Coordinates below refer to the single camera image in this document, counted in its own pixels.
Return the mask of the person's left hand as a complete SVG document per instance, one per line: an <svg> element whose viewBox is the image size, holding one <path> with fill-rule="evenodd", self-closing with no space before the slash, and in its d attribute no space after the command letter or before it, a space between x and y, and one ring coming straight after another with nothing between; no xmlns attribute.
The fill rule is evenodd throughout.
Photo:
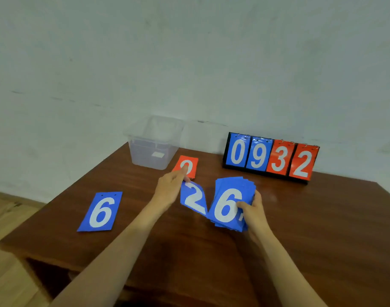
<svg viewBox="0 0 390 307"><path fill-rule="evenodd" d="M172 171L159 178L150 205L157 211L165 212L175 202L180 192L182 185L180 176L186 174L187 166L184 166L178 171Z"/></svg>

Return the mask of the person's right hand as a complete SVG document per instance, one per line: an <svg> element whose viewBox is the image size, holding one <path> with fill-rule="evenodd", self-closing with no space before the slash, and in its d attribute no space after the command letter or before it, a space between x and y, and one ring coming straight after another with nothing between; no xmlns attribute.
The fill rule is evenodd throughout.
<svg viewBox="0 0 390 307"><path fill-rule="evenodd" d="M273 232L269 227L264 212L262 196L255 190L250 210L243 210L243 218L248 226L248 231L252 237L261 240L269 237Z"/></svg>

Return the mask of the stack of blue digit cards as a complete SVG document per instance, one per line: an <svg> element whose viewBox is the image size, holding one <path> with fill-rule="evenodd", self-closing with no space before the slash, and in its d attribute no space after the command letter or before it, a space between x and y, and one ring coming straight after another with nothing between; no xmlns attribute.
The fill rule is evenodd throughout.
<svg viewBox="0 0 390 307"><path fill-rule="evenodd" d="M215 227L237 232L247 229L244 213L238 202L252 204L256 186L254 182L239 177L219 178L215 182L215 194L207 218Z"/></svg>

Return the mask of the blue digit card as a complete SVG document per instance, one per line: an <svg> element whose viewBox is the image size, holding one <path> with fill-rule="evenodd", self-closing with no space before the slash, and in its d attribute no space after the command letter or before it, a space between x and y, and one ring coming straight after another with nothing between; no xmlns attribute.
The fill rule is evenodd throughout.
<svg viewBox="0 0 390 307"><path fill-rule="evenodd" d="M207 215L207 202L203 188L195 182L182 182L180 190L180 203L183 206L203 215Z"/></svg>
<svg viewBox="0 0 390 307"><path fill-rule="evenodd" d="M96 193L77 232L112 230L122 194L122 191Z"/></svg>

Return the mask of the person's left forearm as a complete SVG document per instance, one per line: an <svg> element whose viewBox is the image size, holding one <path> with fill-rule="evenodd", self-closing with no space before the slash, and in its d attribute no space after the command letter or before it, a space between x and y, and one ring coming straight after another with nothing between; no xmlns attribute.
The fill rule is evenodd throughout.
<svg viewBox="0 0 390 307"><path fill-rule="evenodd" d="M113 307L165 206L150 201L49 307Z"/></svg>

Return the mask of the person's right forearm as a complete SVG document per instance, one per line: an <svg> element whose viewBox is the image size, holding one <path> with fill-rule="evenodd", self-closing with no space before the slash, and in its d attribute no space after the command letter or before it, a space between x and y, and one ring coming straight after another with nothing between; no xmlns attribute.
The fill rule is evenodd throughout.
<svg viewBox="0 0 390 307"><path fill-rule="evenodd" d="M269 228L248 228L259 246L283 307L328 307Z"/></svg>

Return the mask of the red digit card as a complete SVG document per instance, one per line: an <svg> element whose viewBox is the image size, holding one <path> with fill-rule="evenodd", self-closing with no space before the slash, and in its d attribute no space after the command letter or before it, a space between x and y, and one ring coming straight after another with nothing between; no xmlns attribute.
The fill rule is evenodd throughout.
<svg viewBox="0 0 390 307"><path fill-rule="evenodd" d="M181 155L172 171L178 171L182 167L187 166L187 177L191 180L195 178L198 165L198 158Z"/></svg>

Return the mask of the black flip scoreboard stand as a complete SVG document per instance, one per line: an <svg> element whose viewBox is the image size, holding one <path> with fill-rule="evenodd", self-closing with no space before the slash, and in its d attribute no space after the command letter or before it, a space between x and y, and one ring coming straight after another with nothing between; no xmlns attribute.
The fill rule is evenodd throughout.
<svg viewBox="0 0 390 307"><path fill-rule="evenodd" d="M308 184L318 145L229 132L222 167Z"/></svg>

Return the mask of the clear plastic container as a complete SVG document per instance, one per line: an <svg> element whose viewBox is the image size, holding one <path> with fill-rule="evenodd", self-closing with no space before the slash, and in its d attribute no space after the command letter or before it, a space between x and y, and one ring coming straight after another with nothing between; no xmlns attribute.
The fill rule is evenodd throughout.
<svg viewBox="0 0 390 307"><path fill-rule="evenodd" d="M164 170L178 150L186 122L182 119L151 115L130 124L124 134L128 138L134 165ZM165 153L152 157L154 151Z"/></svg>

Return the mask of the blue scoreboard flip panel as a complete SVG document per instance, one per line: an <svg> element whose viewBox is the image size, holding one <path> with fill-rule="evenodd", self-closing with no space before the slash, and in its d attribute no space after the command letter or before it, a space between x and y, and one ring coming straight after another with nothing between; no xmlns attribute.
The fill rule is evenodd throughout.
<svg viewBox="0 0 390 307"><path fill-rule="evenodd" d="M274 140L252 136L246 168L249 170L265 172Z"/></svg>
<svg viewBox="0 0 390 307"><path fill-rule="evenodd" d="M245 168L250 144L250 135L230 132L225 148L224 165Z"/></svg>

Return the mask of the red scoreboard flip panel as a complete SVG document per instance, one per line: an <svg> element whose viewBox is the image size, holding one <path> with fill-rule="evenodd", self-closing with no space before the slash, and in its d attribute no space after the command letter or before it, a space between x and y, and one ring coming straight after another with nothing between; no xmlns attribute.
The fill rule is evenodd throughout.
<svg viewBox="0 0 390 307"><path fill-rule="evenodd" d="M317 145L298 143L291 160L288 176L309 182L319 150L320 147Z"/></svg>
<svg viewBox="0 0 390 307"><path fill-rule="evenodd" d="M269 155L266 172L286 176L295 147L295 142L275 139Z"/></svg>

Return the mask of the brown wooden table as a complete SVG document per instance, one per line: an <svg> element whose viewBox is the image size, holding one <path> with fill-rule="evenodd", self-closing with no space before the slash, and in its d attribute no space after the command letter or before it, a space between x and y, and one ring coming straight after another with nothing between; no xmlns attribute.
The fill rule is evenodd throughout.
<svg viewBox="0 0 390 307"><path fill-rule="evenodd" d="M375 182L315 172L308 185L222 168L222 156L179 149L167 170L134 165L126 143L0 240L49 299L136 217L180 155L199 159L208 205L215 180L244 174L270 228L329 307L390 307L390 194ZM77 232L95 194L122 191L112 230ZM280 307L248 235L215 227L179 201L157 221L124 287L136 306Z"/></svg>

